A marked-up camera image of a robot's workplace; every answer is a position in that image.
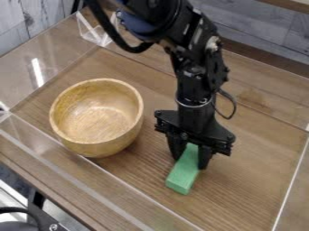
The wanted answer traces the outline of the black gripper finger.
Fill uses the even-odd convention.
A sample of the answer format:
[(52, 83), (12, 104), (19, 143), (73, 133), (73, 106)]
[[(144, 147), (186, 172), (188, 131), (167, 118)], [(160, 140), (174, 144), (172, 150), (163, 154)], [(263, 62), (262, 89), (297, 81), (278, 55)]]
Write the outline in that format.
[(187, 139), (188, 139), (188, 136), (184, 133), (180, 133), (180, 134), (168, 133), (167, 134), (168, 150), (171, 152), (171, 156), (175, 161), (179, 159), (180, 155), (184, 152), (186, 145), (187, 145)]
[(213, 150), (209, 146), (200, 145), (198, 147), (198, 168), (204, 170), (209, 164), (209, 161), (213, 158)]

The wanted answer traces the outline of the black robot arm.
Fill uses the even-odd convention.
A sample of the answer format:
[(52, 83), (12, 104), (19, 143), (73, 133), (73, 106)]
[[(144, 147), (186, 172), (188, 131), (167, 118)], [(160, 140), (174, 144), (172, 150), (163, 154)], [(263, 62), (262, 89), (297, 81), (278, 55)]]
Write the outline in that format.
[(229, 93), (217, 26), (188, 0), (84, 0), (97, 23), (122, 50), (162, 46), (178, 81), (175, 110), (154, 112), (154, 129), (166, 135), (174, 159), (190, 143), (198, 146), (200, 170), (217, 153), (231, 153), (235, 135), (217, 121), (217, 96)]

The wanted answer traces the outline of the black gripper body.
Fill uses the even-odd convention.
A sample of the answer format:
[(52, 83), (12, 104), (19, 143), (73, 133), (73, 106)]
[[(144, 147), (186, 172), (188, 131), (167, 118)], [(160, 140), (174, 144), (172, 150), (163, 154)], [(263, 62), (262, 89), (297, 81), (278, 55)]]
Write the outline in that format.
[(218, 123), (211, 102), (199, 106), (179, 106), (176, 110), (156, 110), (155, 130), (168, 133), (184, 133), (187, 143), (209, 146), (213, 153), (231, 154), (235, 135)]

